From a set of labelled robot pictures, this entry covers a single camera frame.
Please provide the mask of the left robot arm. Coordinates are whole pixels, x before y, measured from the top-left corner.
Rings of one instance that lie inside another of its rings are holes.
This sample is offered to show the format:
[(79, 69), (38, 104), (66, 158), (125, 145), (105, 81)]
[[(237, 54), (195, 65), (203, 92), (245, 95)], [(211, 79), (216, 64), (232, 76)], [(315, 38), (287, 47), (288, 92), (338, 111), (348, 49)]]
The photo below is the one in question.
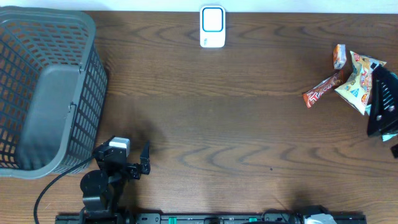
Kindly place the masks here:
[(145, 143), (139, 163), (128, 163), (129, 148), (130, 140), (111, 138), (94, 149), (99, 169), (85, 174), (80, 182), (84, 204), (80, 223), (134, 223), (130, 212), (119, 206), (119, 200), (129, 181), (150, 174), (150, 143)]

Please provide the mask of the small orange snack packet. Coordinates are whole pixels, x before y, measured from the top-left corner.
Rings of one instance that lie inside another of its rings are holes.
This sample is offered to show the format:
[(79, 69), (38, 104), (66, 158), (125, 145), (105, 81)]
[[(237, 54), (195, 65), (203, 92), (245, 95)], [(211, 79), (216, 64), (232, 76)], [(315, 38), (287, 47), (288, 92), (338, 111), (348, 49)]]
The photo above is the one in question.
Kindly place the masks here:
[(337, 44), (333, 50), (333, 67), (335, 70), (341, 70), (346, 63), (346, 46)]

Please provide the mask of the cream snack bag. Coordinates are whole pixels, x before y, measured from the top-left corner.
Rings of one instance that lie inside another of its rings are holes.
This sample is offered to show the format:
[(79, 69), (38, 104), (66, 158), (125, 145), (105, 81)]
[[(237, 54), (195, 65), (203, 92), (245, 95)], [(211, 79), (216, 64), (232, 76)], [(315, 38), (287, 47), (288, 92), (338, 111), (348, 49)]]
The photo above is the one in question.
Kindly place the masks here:
[(351, 51), (353, 72), (347, 81), (335, 89), (336, 93), (362, 115), (365, 114), (373, 87), (372, 74), (375, 68), (387, 62)]

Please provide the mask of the green white paper label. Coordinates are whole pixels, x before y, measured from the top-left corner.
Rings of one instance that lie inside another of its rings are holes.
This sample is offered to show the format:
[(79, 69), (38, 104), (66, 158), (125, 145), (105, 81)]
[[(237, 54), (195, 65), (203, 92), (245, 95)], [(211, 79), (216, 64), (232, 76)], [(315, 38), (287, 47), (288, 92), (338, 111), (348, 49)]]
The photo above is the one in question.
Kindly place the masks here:
[[(365, 112), (366, 112), (368, 115), (370, 115), (370, 112), (371, 112), (371, 104), (368, 104), (368, 105), (366, 106)], [(381, 136), (381, 139), (382, 139), (383, 142), (386, 142), (386, 141), (391, 140), (392, 138), (394, 138), (394, 137), (396, 137), (396, 136), (397, 136), (397, 134), (383, 134), (383, 135)]]

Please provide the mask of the orange chocolate bar wrapper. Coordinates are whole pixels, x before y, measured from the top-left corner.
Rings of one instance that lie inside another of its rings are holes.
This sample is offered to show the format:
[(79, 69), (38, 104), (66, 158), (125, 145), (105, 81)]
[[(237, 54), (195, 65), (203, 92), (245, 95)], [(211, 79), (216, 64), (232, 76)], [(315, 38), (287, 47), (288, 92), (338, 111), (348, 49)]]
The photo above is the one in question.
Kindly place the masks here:
[(305, 92), (303, 100), (307, 108), (311, 108), (327, 91), (340, 86), (343, 82), (343, 71), (339, 70), (332, 76), (323, 80), (317, 86), (313, 87), (311, 90)]

